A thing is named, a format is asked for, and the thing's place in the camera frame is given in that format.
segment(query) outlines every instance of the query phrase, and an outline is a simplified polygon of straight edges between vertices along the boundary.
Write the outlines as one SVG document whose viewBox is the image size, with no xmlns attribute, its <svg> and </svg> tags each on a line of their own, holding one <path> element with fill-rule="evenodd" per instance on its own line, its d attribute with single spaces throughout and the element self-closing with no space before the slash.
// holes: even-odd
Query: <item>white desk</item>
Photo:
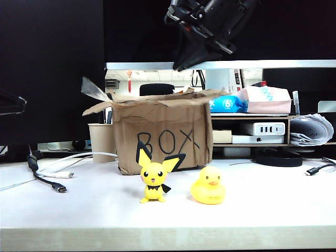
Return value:
<svg viewBox="0 0 336 252">
<path fill-rule="evenodd" d="M 166 203 L 140 204 L 138 175 L 120 175 L 116 162 L 84 162 L 58 180 L 67 193 L 39 181 L 0 192 L 1 251 L 336 248 L 336 172 L 309 177 L 308 165 L 215 160 L 224 203 L 195 202 L 189 189 L 199 171 L 184 171 L 168 175 Z M 32 177 L 26 164 L 0 171 L 2 185 Z"/>
</svg>

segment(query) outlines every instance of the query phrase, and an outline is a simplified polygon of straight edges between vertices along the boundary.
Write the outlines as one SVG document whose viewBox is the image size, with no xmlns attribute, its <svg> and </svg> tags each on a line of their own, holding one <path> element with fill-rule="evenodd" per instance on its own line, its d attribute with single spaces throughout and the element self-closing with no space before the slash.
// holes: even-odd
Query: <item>white cup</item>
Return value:
<svg viewBox="0 0 336 252">
<path fill-rule="evenodd" d="M 113 124 L 89 123 L 92 152 L 109 152 L 116 154 Z M 93 155 L 94 163 L 106 163 L 115 161 L 114 156 L 101 154 Z"/>
</svg>

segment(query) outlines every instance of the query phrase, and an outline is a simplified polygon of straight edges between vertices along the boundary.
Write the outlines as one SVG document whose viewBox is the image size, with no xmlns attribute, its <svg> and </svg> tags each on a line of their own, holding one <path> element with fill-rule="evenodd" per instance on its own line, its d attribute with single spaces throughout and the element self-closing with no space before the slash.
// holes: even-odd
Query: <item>office chair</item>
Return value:
<svg viewBox="0 0 336 252">
<path fill-rule="evenodd" d="M 174 85 L 165 83 L 143 84 L 140 86 L 140 96 L 170 95 L 174 89 Z"/>
</svg>

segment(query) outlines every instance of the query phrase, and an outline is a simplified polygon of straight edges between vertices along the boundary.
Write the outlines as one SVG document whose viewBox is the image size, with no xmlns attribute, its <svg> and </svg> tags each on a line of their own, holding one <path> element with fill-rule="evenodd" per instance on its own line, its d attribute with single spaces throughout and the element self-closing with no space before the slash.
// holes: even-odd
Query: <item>cardboard box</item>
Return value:
<svg viewBox="0 0 336 252">
<path fill-rule="evenodd" d="M 206 165 L 212 160 L 213 136 L 209 100 L 225 95 L 202 90 L 165 96 L 119 96 L 97 104 L 83 115 L 112 106 L 114 137 L 122 174 L 139 174 L 135 156 L 141 140 L 161 163 L 168 155 L 185 153 L 179 169 Z"/>
</svg>

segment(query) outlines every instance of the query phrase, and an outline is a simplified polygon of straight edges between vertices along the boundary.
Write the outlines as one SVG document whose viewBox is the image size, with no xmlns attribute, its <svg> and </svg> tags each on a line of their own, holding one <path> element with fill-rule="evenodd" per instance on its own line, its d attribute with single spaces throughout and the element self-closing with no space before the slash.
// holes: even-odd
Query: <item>yellow figure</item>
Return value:
<svg viewBox="0 0 336 252">
<path fill-rule="evenodd" d="M 146 203 L 150 199 L 157 199 L 165 202 L 163 193 L 167 193 L 171 188 L 163 184 L 168 172 L 175 171 L 185 158 L 184 153 L 167 156 L 162 164 L 152 162 L 152 155 L 146 146 L 139 141 L 136 151 L 136 162 L 142 166 L 140 175 L 142 181 L 146 184 L 145 197 L 140 203 Z"/>
<path fill-rule="evenodd" d="M 223 202 L 225 186 L 221 185 L 221 172 L 214 166 L 206 166 L 191 187 L 191 195 L 200 203 L 215 205 Z"/>
</svg>

